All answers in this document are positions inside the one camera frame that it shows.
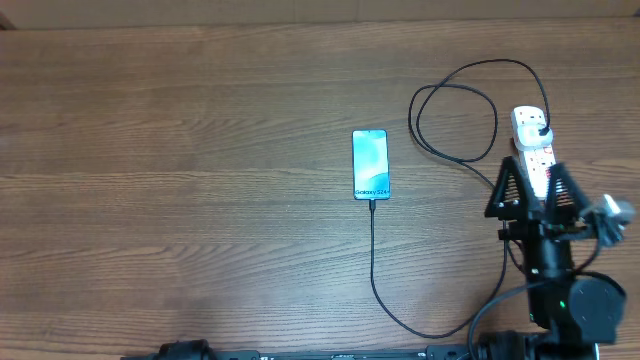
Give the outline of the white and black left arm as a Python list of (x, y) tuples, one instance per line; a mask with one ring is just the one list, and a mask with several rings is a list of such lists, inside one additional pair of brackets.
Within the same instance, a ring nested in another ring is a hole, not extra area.
[(179, 341), (163, 344), (155, 360), (215, 360), (215, 354), (207, 340)]

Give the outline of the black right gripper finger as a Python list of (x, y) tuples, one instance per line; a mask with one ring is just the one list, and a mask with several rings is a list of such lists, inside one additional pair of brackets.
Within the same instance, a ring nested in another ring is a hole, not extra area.
[(484, 211), (486, 218), (528, 220), (531, 187), (517, 159), (502, 160), (495, 187)]
[(545, 200), (545, 220), (548, 223), (573, 223), (591, 202), (574, 181), (564, 163), (549, 168), (548, 191)]

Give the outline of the Samsung Galaxy smartphone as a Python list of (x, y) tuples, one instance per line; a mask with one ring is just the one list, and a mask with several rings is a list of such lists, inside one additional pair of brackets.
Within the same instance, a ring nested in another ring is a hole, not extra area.
[(352, 164), (356, 200), (387, 200), (391, 197), (386, 130), (354, 130), (352, 132)]

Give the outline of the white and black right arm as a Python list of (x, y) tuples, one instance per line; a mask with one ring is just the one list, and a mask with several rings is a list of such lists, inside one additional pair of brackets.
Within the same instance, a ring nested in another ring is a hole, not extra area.
[[(475, 315), (467, 335), (471, 358), (596, 359), (599, 345), (615, 343), (626, 291), (589, 267), (603, 248), (623, 241), (635, 216), (629, 202), (609, 194), (591, 202), (563, 164), (550, 167), (546, 198), (540, 200), (518, 160), (506, 157), (484, 215), (505, 222), (501, 241), (520, 243), (525, 283)], [(475, 333), (491, 309), (521, 293), (540, 332)]]

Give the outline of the white power extension strip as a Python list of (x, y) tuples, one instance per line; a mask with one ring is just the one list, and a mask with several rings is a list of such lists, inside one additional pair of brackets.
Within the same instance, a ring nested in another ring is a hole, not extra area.
[[(514, 140), (514, 129), (517, 125), (542, 124), (545, 127), (546, 118), (540, 108), (534, 106), (519, 106), (511, 112), (511, 123)], [(526, 171), (534, 195), (539, 200), (544, 200), (547, 197), (548, 191), (549, 168), (556, 164), (552, 144), (533, 151), (518, 150), (518, 154), (521, 166)]]

